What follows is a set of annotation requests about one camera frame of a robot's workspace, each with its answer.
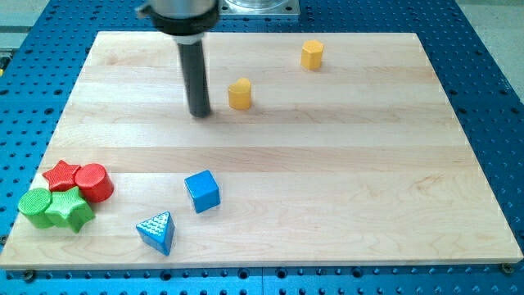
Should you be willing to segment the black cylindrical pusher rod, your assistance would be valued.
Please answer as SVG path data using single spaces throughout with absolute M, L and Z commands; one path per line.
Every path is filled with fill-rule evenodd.
M 211 113 L 211 109 L 202 41 L 198 40 L 193 44 L 179 43 L 178 53 L 189 112 L 196 118 L 205 118 Z

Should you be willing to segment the black pusher mount collar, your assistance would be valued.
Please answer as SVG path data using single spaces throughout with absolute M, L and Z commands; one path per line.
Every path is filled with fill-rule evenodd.
M 212 29 L 219 20 L 219 7 L 214 5 L 204 13 L 182 19 L 162 16 L 151 8 L 149 16 L 153 26 L 160 32 L 174 37 L 187 37 Z

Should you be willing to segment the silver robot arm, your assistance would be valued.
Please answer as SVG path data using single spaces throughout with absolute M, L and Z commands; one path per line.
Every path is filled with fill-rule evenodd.
M 149 17 L 161 33 L 173 38 L 183 72 L 189 113 L 196 118 L 211 113 L 202 39 L 219 20 L 217 0 L 147 0 L 135 9 Z

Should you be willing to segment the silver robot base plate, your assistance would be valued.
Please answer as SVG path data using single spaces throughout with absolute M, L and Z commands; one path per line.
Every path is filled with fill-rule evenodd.
M 299 0 L 219 0 L 222 16 L 286 16 L 300 15 Z

